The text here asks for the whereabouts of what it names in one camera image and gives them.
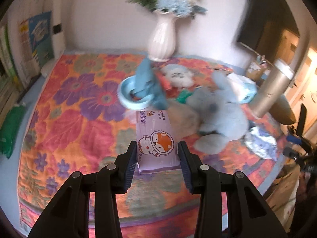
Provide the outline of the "purple wet wipes pack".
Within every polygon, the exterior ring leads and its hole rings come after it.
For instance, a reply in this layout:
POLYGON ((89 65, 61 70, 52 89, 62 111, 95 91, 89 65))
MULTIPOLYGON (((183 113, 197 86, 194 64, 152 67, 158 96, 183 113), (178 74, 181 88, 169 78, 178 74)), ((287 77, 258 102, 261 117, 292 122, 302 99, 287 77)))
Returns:
POLYGON ((177 141, 167 111, 137 111, 137 166, 152 174, 180 168, 177 141))

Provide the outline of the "floral orange table cloth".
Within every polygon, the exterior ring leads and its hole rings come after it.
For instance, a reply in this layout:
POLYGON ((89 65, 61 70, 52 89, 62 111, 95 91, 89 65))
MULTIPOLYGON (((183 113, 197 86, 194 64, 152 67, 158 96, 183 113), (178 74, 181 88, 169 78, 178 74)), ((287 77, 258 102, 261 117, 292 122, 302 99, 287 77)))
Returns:
MULTIPOLYGON (((133 53, 60 57, 33 109, 21 149, 17 191, 20 222, 27 235, 71 173, 97 172, 113 163, 135 140, 135 113, 120 104, 116 92, 143 59, 143 55, 133 53)), ((190 92, 198 86, 214 88, 214 70, 232 71, 210 60, 194 58, 155 63, 155 70, 169 64, 184 66, 193 73, 190 92)), ((228 143, 219 154, 201 153, 193 147, 200 138, 193 132, 198 130, 198 121, 189 120, 193 113, 180 103, 185 92, 178 88, 166 91, 171 103, 169 119, 178 138, 192 134, 182 138, 202 162, 223 173, 243 171, 261 193, 268 190, 284 161, 281 153, 286 140, 279 124, 269 114, 254 118, 248 106, 242 105, 248 119, 276 139, 278 161, 260 158, 243 140, 228 143)), ((140 175, 136 167, 128 192, 116 199, 123 237, 194 235, 199 196, 189 193, 180 169, 140 175)))

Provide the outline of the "light blue plush toy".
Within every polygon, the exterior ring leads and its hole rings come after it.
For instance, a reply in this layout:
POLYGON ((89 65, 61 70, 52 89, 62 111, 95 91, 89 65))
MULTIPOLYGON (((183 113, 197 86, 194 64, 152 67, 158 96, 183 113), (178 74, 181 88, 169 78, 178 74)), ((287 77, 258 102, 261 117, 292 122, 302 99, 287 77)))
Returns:
POLYGON ((227 75, 221 71, 211 74, 215 90, 205 86, 195 89, 186 99, 201 120, 195 150, 218 154, 230 141, 242 138, 249 130, 249 120, 236 97, 227 75))

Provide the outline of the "green mesh bag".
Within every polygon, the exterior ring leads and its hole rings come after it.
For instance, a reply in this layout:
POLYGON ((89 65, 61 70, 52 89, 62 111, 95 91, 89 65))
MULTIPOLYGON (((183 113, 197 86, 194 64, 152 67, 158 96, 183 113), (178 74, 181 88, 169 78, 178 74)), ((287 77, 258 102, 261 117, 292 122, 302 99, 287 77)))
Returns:
POLYGON ((8 159, 11 157, 18 130, 26 112, 26 105, 15 105, 7 114, 1 126, 1 154, 8 159))

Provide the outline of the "gold cylinder container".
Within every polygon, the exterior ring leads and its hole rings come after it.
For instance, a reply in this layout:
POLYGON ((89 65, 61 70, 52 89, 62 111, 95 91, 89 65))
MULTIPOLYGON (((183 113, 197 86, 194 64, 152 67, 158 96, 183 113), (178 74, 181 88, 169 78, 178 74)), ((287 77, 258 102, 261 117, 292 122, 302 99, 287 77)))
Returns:
POLYGON ((282 59, 274 62, 269 76, 248 104, 253 116, 262 118, 269 112, 280 124, 292 125, 296 122, 294 113, 284 96, 293 75, 294 71, 282 59))

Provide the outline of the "blue cloth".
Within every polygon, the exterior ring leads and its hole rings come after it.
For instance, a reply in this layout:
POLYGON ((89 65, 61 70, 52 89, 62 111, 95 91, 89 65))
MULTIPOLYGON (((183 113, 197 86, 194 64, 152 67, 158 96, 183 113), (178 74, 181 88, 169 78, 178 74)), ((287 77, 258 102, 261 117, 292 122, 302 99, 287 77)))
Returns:
POLYGON ((168 109, 169 104, 165 92, 152 69, 150 59, 148 58, 143 59, 136 69, 134 94, 138 98, 153 94, 154 99, 151 105, 158 110, 168 109))

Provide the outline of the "white fluffy plush toy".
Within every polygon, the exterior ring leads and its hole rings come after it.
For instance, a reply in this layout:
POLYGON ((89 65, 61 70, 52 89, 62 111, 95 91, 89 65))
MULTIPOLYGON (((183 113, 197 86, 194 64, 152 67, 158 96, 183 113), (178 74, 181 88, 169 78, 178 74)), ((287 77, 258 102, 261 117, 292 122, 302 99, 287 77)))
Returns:
POLYGON ((194 85, 194 73, 179 64, 168 64, 161 68, 165 78, 175 88, 191 88, 194 85))

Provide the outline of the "books stack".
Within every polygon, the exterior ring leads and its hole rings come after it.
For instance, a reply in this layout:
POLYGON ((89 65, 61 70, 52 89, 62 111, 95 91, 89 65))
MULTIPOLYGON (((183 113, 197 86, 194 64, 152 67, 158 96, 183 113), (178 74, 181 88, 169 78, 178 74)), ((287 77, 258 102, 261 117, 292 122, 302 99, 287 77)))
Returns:
POLYGON ((20 60, 13 59, 13 42, 8 25, 1 27, 1 63, 19 90, 27 88, 42 67, 54 59, 50 11, 37 14, 18 24, 20 60))

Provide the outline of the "black television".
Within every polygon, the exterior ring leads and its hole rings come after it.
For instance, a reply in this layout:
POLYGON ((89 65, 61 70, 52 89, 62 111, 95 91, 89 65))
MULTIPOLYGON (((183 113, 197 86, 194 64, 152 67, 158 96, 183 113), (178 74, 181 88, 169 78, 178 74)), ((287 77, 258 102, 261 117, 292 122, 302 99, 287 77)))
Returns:
POLYGON ((273 62, 284 31, 300 37, 286 0, 250 0, 237 42, 273 62))

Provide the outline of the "white ribbed vase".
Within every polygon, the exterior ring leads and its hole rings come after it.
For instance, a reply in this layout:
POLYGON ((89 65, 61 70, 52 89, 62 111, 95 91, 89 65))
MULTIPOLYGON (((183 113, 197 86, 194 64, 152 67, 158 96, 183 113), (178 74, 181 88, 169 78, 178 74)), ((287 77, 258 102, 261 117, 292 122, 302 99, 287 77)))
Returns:
POLYGON ((155 10, 157 24, 148 42, 148 58, 154 62, 167 62, 176 49, 175 23, 178 17, 173 12, 155 10))

